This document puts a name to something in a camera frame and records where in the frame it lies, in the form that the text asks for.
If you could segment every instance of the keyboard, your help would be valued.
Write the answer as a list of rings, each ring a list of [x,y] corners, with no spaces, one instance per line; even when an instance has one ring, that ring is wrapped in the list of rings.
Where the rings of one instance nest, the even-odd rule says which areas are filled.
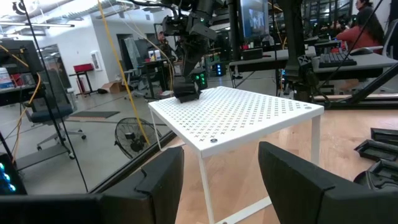
[[[346,56],[347,52],[321,54],[319,67],[320,68],[338,67]],[[344,61],[344,63],[341,66],[351,66],[351,65],[356,65],[356,61],[351,56],[348,56],[348,58]]]

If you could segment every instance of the wooden floor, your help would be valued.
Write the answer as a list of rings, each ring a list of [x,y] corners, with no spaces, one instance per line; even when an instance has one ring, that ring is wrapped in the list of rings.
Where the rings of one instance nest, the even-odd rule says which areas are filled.
[[[326,111],[321,120],[320,166],[348,180],[366,170],[374,162],[360,158],[353,149],[370,138],[370,127],[397,129],[397,112]],[[311,122],[307,121],[208,158],[205,162],[216,222],[267,195],[257,160],[259,141],[271,142],[309,160],[310,140]],[[184,181],[176,223],[208,223],[198,159],[188,146],[183,148]],[[270,206],[240,223],[273,224],[279,221]]]

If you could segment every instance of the floor mat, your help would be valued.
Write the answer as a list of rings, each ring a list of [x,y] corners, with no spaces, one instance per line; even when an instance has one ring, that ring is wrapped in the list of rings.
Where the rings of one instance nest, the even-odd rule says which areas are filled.
[[[73,121],[92,121],[92,120],[104,120],[120,111],[82,111],[69,116],[68,120]]]

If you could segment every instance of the red shirt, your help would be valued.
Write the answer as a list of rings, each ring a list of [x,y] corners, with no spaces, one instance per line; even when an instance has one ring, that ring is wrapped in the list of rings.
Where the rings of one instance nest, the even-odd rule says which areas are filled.
[[[374,40],[367,31],[364,31],[359,38],[358,42],[356,43],[355,46],[353,46],[355,40],[358,38],[359,34],[361,33],[361,28],[359,26],[354,26],[351,29],[347,29],[344,32],[339,33],[336,36],[336,39],[342,40],[342,41],[347,41],[347,45],[349,49],[358,49],[361,47],[376,47],[376,46],[381,46],[382,44],[379,43],[378,41]],[[377,54],[381,54],[382,50],[375,50],[374,51]]]

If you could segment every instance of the cardboard box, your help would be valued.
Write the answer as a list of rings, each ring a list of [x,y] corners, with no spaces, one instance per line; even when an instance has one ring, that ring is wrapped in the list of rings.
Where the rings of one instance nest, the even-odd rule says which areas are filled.
[[[122,91],[126,91],[126,87],[122,85],[122,81],[106,83],[101,88],[107,90],[109,93],[120,93]]]

